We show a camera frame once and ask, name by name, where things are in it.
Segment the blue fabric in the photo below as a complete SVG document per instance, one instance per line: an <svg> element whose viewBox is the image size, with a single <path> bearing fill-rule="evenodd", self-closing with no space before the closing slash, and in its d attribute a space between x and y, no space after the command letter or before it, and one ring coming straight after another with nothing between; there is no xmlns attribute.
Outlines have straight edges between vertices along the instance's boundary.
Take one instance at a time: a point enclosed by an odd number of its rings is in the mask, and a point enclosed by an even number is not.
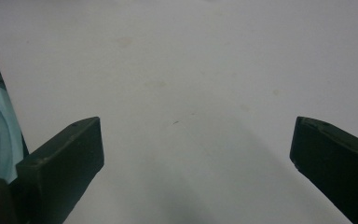
<svg viewBox="0 0 358 224"><path fill-rule="evenodd" d="M15 165L22 159L21 129L7 92L0 88L0 178L14 180Z"/></svg>

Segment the tabletop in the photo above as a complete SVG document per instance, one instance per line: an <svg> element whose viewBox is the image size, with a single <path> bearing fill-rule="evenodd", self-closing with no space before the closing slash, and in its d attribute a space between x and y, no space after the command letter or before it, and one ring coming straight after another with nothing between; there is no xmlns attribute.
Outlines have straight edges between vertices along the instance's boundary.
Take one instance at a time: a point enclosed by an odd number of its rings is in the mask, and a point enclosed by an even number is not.
<svg viewBox="0 0 358 224"><path fill-rule="evenodd" d="M350 223L289 151L358 136L358 1L0 0L0 69L31 151L101 118L65 223Z"/></svg>

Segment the black object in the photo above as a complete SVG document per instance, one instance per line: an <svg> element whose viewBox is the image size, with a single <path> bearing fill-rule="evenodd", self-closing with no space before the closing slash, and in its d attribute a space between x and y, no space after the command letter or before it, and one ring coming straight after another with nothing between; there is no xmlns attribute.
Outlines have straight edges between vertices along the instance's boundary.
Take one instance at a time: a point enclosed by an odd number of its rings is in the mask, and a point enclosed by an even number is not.
<svg viewBox="0 0 358 224"><path fill-rule="evenodd" d="M0 179L0 223L63 223L102 167L100 119L73 123L19 162L10 185Z"/></svg>
<svg viewBox="0 0 358 224"><path fill-rule="evenodd" d="M316 119L297 118L290 159L352 223L358 223L358 138Z"/></svg>

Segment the table surface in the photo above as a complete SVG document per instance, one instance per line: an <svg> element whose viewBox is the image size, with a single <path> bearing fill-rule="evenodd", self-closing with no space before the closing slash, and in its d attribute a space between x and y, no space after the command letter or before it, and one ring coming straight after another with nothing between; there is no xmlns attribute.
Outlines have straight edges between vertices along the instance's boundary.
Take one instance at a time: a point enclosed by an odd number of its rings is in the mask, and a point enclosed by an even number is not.
<svg viewBox="0 0 358 224"><path fill-rule="evenodd" d="M358 136L358 1L0 0L0 68L31 150L102 119L65 223L350 223L289 151Z"/></svg>

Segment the white table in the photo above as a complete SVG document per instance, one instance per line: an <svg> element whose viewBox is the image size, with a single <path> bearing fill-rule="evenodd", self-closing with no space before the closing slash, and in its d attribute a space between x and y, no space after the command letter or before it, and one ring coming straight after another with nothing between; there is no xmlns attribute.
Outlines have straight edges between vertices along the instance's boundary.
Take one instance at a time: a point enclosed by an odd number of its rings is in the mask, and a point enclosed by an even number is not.
<svg viewBox="0 0 358 224"><path fill-rule="evenodd" d="M0 68L31 150L102 119L65 223L350 223L288 157L358 136L358 1L2 0Z"/></svg>

